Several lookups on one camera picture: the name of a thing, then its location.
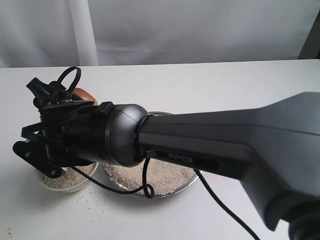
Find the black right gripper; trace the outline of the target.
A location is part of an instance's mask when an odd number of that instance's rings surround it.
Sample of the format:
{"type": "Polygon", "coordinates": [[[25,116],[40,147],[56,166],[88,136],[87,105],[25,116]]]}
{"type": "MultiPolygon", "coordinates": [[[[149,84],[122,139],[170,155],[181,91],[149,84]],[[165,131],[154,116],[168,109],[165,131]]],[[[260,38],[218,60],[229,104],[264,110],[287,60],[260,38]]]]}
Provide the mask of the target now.
{"type": "Polygon", "coordinates": [[[39,111],[43,135],[49,140],[46,151],[56,167],[87,166],[104,159],[107,118],[113,110],[110,101],[63,101],[39,111]]]}

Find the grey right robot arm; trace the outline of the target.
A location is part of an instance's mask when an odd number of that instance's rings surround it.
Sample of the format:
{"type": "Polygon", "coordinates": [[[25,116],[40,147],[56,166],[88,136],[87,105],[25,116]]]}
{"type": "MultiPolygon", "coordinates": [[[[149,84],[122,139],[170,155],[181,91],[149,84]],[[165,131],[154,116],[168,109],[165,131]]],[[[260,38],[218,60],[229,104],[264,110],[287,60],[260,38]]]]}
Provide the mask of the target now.
{"type": "Polygon", "coordinates": [[[61,102],[40,110],[59,167],[134,167],[154,158],[239,180],[269,230],[320,237],[320,95],[243,110],[151,115],[136,104],[61,102]]]}

